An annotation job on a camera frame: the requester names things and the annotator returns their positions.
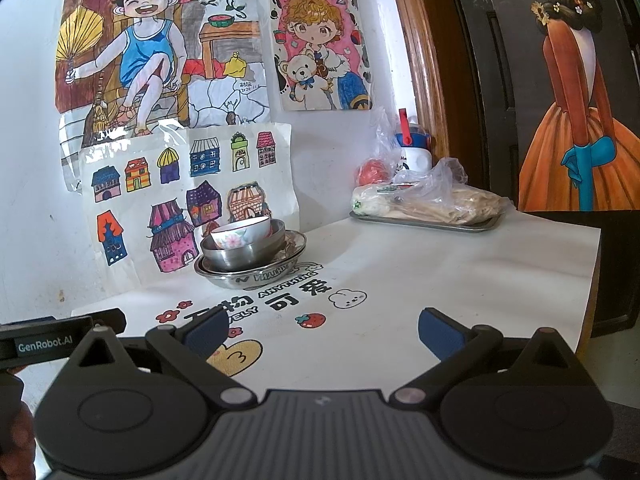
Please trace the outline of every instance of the screw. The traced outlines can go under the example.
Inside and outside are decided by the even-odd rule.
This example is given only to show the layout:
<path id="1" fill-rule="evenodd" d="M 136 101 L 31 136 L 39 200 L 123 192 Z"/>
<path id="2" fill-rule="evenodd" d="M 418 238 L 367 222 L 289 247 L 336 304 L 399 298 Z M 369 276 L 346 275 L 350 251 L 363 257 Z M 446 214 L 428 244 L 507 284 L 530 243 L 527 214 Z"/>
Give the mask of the screw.
<path id="1" fill-rule="evenodd" d="M 246 388 L 228 388 L 220 394 L 220 399 L 227 404 L 240 405 L 249 402 L 254 398 Z"/>
<path id="2" fill-rule="evenodd" d="M 420 404 L 426 396 L 419 388 L 400 388 L 394 393 L 396 400 L 403 404 Z"/>

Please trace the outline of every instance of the paper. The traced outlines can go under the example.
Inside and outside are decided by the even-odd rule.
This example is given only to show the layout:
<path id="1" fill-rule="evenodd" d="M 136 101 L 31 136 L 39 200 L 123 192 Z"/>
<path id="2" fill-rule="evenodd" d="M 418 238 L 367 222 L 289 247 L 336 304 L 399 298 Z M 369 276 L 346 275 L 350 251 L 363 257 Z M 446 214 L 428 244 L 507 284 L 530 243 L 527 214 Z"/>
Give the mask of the paper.
<path id="1" fill-rule="evenodd" d="M 285 110 L 369 110 L 371 71 L 358 0 L 271 0 Z"/>
<path id="2" fill-rule="evenodd" d="M 209 362 L 258 396 L 268 388 L 380 388 L 388 396 L 438 363 L 418 338 L 427 306 L 509 337 L 551 326 L 575 349 L 600 240 L 596 229 L 516 211 L 483 234 L 347 219 L 306 236 L 292 274 L 257 290 L 184 275 L 74 314 L 117 306 L 125 335 L 141 336 L 221 305 L 230 331 Z"/>
<path id="3" fill-rule="evenodd" d="M 56 107 L 69 189 L 81 148 L 162 120 L 268 122 L 257 0 L 65 0 Z"/>
<path id="4" fill-rule="evenodd" d="M 199 243 L 227 223 L 300 225 L 288 124 L 163 133 L 82 150 L 82 202 L 109 294 L 193 271 Z"/>

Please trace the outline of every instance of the orange dress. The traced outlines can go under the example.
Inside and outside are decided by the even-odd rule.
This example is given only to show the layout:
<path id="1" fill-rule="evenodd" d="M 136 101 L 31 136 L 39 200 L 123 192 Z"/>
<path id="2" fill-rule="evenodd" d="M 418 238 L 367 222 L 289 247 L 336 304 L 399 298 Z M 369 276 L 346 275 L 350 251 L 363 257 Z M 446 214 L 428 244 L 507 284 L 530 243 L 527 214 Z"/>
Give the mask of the orange dress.
<path id="1" fill-rule="evenodd" d="M 640 209 L 640 139 L 611 115 L 609 95 L 596 61 L 593 97 L 577 41 L 562 20 L 551 20 L 543 51 L 556 102 L 542 119 L 520 170 L 521 211 L 580 211 L 578 190 L 561 165 L 567 150 L 614 141 L 616 157 L 593 168 L 593 209 Z"/>

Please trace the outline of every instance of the teddy bear drawing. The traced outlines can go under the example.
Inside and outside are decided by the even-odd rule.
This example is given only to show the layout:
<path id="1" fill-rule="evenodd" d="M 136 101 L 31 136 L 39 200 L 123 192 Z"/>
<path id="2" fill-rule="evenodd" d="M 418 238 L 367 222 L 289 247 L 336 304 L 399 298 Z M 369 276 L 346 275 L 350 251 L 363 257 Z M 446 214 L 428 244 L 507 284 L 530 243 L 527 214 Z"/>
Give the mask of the teddy bear drawing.
<path id="1" fill-rule="evenodd" d="M 332 109 L 327 95 L 330 83 L 318 75 L 318 66 L 311 56 L 294 56 L 289 62 L 281 63 L 280 69 L 294 82 L 291 99 L 304 103 L 305 110 Z"/>

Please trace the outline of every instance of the white table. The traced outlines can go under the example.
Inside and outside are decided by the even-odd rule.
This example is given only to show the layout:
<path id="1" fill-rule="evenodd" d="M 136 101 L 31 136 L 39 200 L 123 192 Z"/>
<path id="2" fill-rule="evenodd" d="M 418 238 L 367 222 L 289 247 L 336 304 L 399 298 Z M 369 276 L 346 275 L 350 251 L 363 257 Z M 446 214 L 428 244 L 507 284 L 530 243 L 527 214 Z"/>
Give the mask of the white table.
<path id="1" fill-rule="evenodd" d="M 490 324 L 505 336 L 528 337 L 540 326 L 553 326 L 575 350 L 600 232 L 513 211 L 495 230 L 482 234 L 347 219 L 307 237 L 301 262 L 318 266 L 301 266 L 299 274 L 317 275 L 277 292 L 268 294 L 266 286 L 237 294 L 194 274 L 74 314 L 117 306 L 127 316 L 125 334 L 142 335 L 165 310 L 178 313 L 172 323 L 181 325 L 189 314 L 245 296 L 235 301 L 231 324 L 242 333 L 225 344 L 261 343 L 260 357 L 238 374 L 246 386 L 259 395 L 268 388 L 380 388 L 388 395 L 438 362 L 417 335 L 418 316 L 427 306 L 467 326 Z M 309 280 L 322 280 L 331 289 L 321 284 L 313 296 L 309 286 L 300 288 Z M 334 303 L 347 306 L 350 300 L 346 292 L 333 296 L 344 289 L 365 292 L 367 299 L 353 308 L 337 308 Z M 287 293 L 299 303 L 285 298 L 281 310 L 266 304 Z M 181 301 L 193 305 L 177 308 Z M 296 318 L 304 314 L 323 314 L 326 321 L 302 328 Z M 260 353 L 256 343 L 242 343 L 222 354 L 238 349 L 247 351 L 249 360 L 252 352 Z"/>

